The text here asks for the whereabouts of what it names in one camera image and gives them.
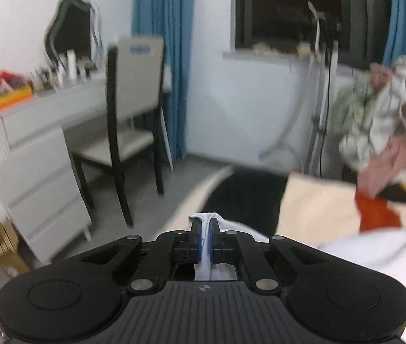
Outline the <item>white t-shirt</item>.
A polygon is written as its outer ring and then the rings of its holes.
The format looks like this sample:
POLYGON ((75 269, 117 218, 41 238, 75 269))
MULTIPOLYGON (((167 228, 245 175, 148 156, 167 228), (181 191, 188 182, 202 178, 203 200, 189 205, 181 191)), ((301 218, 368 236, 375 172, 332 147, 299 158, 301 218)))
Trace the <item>white t-shirt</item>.
POLYGON ((265 237, 215 213, 196 213, 202 222, 202 260, 195 277, 209 286, 218 281, 234 293, 240 326, 260 321, 250 342, 263 343, 406 343, 406 250, 331 253, 284 236, 265 237), (233 265, 213 264, 209 221, 221 231, 253 236, 275 271, 281 289, 260 295, 239 280, 233 265))

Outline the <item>striped fleece blanket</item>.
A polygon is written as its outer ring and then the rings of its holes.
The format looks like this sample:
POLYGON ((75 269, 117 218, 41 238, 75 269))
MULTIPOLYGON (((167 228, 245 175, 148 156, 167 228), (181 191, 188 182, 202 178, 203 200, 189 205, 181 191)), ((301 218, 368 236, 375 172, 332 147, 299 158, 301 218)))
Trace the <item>striped fleece blanket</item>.
MULTIPOLYGON (((222 189, 223 184, 229 184, 229 179, 235 177, 236 170, 229 167, 205 179, 186 196, 162 231, 188 229, 189 217, 204 213, 204 204, 216 189, 222 189)), ((387 255, 406 250, 406 204, 389 202, 389 207, 400 216, 401 228, 358 234, 360 214, 355 204, 355 186, 297 173, 292 174, 290 180, 291 183, 285 184, 285 199, 273 194, 273 184, 261 184, 267 194, 273 195, 274 202, 279 202, 273 204, 279 208, 277 234, 335 254, 380 252, 387 255)))

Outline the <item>cardboard box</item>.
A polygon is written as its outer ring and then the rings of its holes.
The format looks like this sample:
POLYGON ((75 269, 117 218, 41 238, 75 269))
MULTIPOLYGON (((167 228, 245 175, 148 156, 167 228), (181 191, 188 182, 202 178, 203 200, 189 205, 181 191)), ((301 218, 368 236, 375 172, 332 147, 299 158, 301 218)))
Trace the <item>cardboard box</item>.
POLYGON ((0 222, 0 269, 10 278, 30 270, 20 255, 19 238, 9 219, 0 222))

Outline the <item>white dresser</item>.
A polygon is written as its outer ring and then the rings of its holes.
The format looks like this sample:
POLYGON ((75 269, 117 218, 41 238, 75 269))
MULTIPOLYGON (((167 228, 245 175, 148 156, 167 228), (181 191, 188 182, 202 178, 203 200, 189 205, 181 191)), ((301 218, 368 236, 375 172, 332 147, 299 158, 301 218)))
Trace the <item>white dresser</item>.
POLYGON ((94 79, 0 114, 0 202, 40 263, 90 233, 64 132, 104 114, 105 92, 105 79, 94 79))

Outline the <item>grey black chair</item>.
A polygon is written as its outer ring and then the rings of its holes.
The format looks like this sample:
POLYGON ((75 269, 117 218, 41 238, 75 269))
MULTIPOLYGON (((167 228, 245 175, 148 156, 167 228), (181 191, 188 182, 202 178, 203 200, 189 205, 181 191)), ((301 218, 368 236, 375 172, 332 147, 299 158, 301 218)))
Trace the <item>grey black chair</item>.
POLYGON ((83 199, 94 207, 83 172, 89 165, 109 174, 114 181, 126 225, 133 226, 125 193, 129 163, 147 151, 153 154, 156 190, 164 194, 159 146, 163 136, 163 99, 166 47, 160 36, 122 37, 107 52, 107 130, 96 132, 70 151, 83 199))

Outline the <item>green patterned garment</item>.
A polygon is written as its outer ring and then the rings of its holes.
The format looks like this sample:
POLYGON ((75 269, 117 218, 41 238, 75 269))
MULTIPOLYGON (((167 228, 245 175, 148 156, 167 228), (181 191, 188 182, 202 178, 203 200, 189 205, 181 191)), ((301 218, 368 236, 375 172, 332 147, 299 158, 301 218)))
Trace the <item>green patterned garment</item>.
POLYGON ((336 96, 330 113, 330 129, 336 135, 360 134, 371 127, 377 92, 368 76, 356 78, 342 87, 336 96))

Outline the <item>cosmetic bottles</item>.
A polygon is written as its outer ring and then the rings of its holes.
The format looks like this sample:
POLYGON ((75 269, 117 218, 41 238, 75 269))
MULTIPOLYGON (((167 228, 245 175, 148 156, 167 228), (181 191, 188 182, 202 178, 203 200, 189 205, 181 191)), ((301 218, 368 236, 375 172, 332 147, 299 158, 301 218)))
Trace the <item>cosmetic bottles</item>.
POLYGON ((100 69, 89 58, 79 58, 75 50, 58 54, 47 66, 40 66, 27 75, 35 93, 58 90, 102 78, 100 69))

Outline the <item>garment steamer stand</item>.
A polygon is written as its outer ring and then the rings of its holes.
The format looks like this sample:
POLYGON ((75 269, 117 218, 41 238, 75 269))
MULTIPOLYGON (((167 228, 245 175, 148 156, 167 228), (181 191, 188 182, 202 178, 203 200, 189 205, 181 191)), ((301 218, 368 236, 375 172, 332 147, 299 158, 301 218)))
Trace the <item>garment steamer stand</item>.
POLYGON ((336 82, 340 51, 339 23, 334 16, 318 11, 312 2, 308 2, 308 10, 315 31, 310 44, 304 85, 279 138, 270 147, 261 151, 258 158, 264 161, 280 151, 286 151, 296 160, 301 172, 319 175, 319 165, 327 135, 328 116, 330 115, 330 96, 336 82), (303 106, 311 95, 310 86, 314 71, 317 71, 318 74, 316 100, 314 101, 315 110, 310 116, 310 138, 306 156, 302 159, 289 142, 289 137, 295 128, 303 106))

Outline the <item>grey white hoodie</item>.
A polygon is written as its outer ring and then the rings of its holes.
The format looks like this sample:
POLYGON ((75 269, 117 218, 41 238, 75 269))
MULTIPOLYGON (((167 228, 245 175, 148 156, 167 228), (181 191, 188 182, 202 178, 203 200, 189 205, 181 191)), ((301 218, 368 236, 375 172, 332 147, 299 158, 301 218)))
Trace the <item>grey white hoodie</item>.
POLYGON ((356 172, 381 154, 402 128, 406 130, 406 55, 390 67, 370 64, 337 93, 330 129, 340 136, 344 164, 356 172))

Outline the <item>orange box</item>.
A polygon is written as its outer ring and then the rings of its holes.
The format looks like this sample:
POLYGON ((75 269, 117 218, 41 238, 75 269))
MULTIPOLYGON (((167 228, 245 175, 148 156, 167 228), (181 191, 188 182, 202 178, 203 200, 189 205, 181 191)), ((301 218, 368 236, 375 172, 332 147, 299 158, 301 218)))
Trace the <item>orange box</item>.
POLYGON ((16 104, 24 103, 33 98, 33 92, 29 87, 9 92, 0 96, 0 111, 8 109, 16 104))

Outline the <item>dark window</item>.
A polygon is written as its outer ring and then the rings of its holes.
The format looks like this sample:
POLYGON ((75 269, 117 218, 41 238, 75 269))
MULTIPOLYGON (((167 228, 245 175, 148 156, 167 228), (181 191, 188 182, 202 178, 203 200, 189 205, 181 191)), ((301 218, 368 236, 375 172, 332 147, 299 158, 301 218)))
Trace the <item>dark window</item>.
POLYGON ((337 41, 341 64, 366 69, 382 62, 390 13, 391 0, 234 0, 234 46, 292 54, 337 41))

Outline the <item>wavy frame mirror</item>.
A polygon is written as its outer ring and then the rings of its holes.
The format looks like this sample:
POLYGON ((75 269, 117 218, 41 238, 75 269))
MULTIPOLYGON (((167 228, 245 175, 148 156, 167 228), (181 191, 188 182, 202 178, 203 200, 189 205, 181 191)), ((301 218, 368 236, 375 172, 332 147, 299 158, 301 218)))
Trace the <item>wavy frame mirror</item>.
POLYGON ((73 50, 79 59, 96 65, 105 59, 99 7, 90 0, 59 0, 44 36, 45 54, 50 64, 62 63, 60 55, 73 50))

